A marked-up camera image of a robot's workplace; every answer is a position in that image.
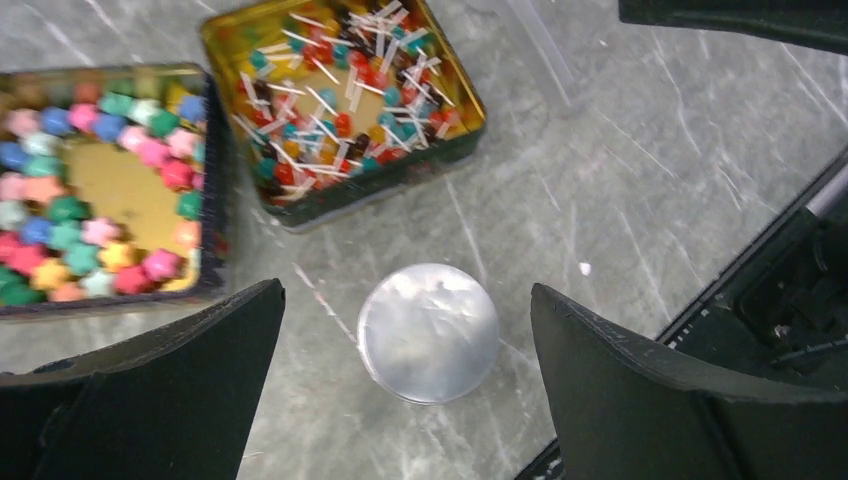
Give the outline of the white jar lid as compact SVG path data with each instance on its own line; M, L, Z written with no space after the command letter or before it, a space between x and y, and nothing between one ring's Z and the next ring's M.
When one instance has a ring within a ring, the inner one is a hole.
M370 377L385 391L413 404L442 405L478 388L494 368L499 317L468 273L413 264L368 295L357 344Z

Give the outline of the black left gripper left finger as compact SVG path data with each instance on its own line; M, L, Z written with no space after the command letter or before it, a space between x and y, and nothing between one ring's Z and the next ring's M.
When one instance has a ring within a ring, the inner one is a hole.
M5 479L233 479L285 311L264 280L122 342L1 376Z

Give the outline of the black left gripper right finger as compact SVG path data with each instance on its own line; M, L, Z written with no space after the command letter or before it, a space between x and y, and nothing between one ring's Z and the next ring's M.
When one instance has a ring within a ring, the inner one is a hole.
M569 479L843 479L847 397L713 365L535 284L531 324Z

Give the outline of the gold tin of star candies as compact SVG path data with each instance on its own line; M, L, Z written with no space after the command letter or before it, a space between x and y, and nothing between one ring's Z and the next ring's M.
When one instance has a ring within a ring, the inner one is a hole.
M221 293L226 132L194 64L3 73L2 319Z

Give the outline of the gold tin of lollipops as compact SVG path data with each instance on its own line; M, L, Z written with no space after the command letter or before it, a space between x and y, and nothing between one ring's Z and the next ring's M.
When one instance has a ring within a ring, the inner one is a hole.
M260 203L292 232L452 169L485 129L424 1L262 1L200 37Z

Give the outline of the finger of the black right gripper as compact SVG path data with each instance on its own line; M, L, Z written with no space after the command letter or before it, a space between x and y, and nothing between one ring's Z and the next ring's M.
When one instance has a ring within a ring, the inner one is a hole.
M713 30L847 54L847 3L831 0L620 0L623 23Z

